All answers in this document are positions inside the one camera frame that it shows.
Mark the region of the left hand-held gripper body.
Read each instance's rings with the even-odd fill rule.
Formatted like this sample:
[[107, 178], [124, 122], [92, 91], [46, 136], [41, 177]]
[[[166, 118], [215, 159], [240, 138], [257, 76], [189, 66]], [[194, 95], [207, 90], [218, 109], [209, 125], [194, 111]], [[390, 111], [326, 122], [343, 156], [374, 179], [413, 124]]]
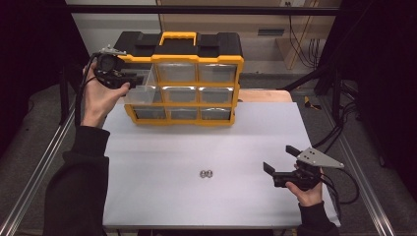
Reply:
[[121, 56], [126, 56], [125, 51], [120, 51], [107, 45], [97, 53], [96, 67], [93, 70], [97, 79], [109, 89], [119, 89], [124, 84], [132, 83], [132, 78], [121, 70], [125, 62]]

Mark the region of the yellow black organizer cabinet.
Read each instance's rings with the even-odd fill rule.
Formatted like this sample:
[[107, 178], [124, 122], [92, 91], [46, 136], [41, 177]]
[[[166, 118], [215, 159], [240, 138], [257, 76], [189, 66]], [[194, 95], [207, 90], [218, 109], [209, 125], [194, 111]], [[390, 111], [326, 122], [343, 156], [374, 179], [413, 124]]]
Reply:
[[121, 56], [125, 61], [124, 69], [137, 68], [152, 64], [155, 69], [158, 63], [219, 63], [237, 66], [236, 89], [232, 102], [232, 114], [226, 121], [163, 121], [138, 120], [133, 106], [140, 104], [126, 104], [125, 110], [137, 125], [175, 125], [193, 124], [201, 126], [230, 126], [235, 121], [235, 108], [240, 89], [239, 75], [244, 65], [244, 57], [240, 36], [236, 32], [218, 32], [202, 34], [198, 32], [166, 31], [160, 34], [143, 33], [140, 31], [124, 31], [119, 36], [115, 48], [125, 51]]

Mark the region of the yellow clamp right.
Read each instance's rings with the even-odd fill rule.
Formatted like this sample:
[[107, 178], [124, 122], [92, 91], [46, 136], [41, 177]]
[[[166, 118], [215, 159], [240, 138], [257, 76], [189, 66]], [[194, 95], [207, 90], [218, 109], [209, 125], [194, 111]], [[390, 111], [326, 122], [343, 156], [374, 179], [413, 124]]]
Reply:
[[322, 107], [320, 105], [312, 104], [310, 101], [310, 98], [308, 96], [304, 96], [304, 105], [306, 108], [312, 108], [315, 110], [322, 110]]

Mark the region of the aluminium floor rail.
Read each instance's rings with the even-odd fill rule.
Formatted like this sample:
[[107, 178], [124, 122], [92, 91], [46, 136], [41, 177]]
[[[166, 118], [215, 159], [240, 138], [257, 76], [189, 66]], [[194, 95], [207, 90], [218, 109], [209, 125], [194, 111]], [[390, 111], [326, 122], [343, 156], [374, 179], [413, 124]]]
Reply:
[[353, 149], [344, 134], [340, 135], [338, 142], [339, 149], [343, 153], [345, 159], [345, 166], [357, 180], [362, 202], [366, 207], [379, 236], [396, 236], [371, 182], [361, 168], [357, 156], [354, 154]]
[[16, 231], [18, 230], [19, 225], [22, 222], [22, 219], [24, 218], [28, 208], [30, 207], [30, 204], [35, 194], [37, 193], [39, 186], [43, 181], [50, 164], [55, 158], [57, 151], [61, 147], [61, 144], [68, 133], [68, 130], [71, 128], [73, 124], [75, 116], [75, 107], [76, 101], [73, 100], [68, 110], [69, 114], [64, 119], [63, 123], [58, 126], [53, 138], [49, 142], [40, 161], [38, 162], [36, 168], [34, 169], [29, 180], [27, 181], [17, 202], [15, 203], [11, 212], [8, 214], [6, 220], [0, 226], [0, 236], [14, 236]]

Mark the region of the black frame post with strut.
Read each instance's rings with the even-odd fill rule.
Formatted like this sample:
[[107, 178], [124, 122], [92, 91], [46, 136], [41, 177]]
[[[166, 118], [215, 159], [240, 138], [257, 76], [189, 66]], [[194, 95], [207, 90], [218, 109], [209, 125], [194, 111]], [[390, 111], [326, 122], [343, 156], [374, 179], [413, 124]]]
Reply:
[[281, 90], [292, 91], [307, 82], [318, 79], [314, 87], [316, 95], [325, 95], [330, 89], [331, 94], [331, 118], [337, 122], [340, 116], [340, 95], [341, 95], [341, 74], [338, 69], [331, 64], [324, 64], [313, 72], [303, 76], [301, 79], [284, 86]]
[[70, 112], [70, 96], [69, 88], [74, 92], [78, 92], [82, 81], [83, 67], [78, 64], [67, 64], [59, 72], [59, 91], [61, 105], [60, 125], [69, 117]]

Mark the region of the set of clear drawers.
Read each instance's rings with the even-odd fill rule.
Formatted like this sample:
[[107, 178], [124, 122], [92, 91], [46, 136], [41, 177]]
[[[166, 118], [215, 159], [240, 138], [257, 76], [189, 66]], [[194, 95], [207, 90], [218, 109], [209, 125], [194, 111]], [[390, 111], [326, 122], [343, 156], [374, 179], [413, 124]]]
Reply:
[[153, 101], [134, 105], [138, 120], [226, 121], [232, 114], [237, 66], [158, 63]]

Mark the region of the clear plastic drawer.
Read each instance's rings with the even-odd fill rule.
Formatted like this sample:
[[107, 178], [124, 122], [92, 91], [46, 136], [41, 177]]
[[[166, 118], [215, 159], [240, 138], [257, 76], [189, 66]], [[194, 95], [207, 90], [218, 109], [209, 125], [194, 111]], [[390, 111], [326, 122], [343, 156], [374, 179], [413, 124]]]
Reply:
[[148, 105], [153, 103], [153, 99], [156, 93], [157, 78], [155, 69], [152, 64], [137, 67], [123, 69], [124, 73], [134, 74], [138, 76], [144, 76], [144, 81], [141, 86], [130, 88], [128, 93], [123, 97], [126, 104], [140, 104]]

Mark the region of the person's left hand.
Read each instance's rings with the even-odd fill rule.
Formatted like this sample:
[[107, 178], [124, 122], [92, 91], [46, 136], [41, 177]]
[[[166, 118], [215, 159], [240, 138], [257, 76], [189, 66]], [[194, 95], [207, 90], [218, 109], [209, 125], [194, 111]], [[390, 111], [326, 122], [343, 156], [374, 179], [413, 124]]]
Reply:
[[85, 111], [81, 125], [101, 128], [118, 99], [128, 93], [130, 84], [125, 83], [118, 89], [107, 88], [95, 77], [95, 67], [96, 63], [93, 62], [88, 70], [89, 82], [85, 87]]

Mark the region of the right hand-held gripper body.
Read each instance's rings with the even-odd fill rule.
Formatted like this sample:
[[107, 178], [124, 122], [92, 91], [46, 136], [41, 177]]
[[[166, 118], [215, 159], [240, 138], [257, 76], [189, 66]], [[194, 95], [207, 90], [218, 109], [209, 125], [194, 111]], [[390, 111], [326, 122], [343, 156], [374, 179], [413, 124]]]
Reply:
[[300, 190], [308, 191], [321, 182], [322, 167], [343, 168], [344, 164], [323, 152], [308, 147], [295, 157], [298, 168], [292, 172], [274, 172], [272, 181], [275, 187], [285, 188], [286, 182], [294, 183]]

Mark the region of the person's right hand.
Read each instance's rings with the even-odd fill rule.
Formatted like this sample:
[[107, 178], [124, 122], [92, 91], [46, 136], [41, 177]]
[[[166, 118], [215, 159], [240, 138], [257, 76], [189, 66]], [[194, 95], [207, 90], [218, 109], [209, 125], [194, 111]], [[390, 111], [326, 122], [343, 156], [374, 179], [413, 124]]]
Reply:
[[286, 182], [285, 187], [296, 197], [302, 207], [312, 207], [323, 201], [323, 183], [308, 191], [300, 190], [294, 183]]

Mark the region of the black curtain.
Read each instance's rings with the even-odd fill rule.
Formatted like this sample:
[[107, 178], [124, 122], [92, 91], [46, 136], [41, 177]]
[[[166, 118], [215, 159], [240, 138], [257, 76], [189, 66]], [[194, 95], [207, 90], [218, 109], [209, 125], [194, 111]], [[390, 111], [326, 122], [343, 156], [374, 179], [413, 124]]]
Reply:
[[0, 0], [0, 156], [28, 113], [29, 98], [56, 85], [89, 54], [66, 0]]
[[341, 0], [321, 63], [358, 86], [374, 144], [417, 201], [417, 0]]

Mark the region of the black frame crossbar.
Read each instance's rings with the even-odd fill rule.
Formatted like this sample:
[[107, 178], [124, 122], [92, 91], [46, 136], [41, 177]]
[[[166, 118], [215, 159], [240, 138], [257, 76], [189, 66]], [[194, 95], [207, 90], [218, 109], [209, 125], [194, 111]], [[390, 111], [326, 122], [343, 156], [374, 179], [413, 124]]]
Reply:
[[66, 5], [71, 13], [86, 14], [204, 14], [337, 16], [339, 8], [249, 7], [249, 6], [150, 6], [150, 5]]

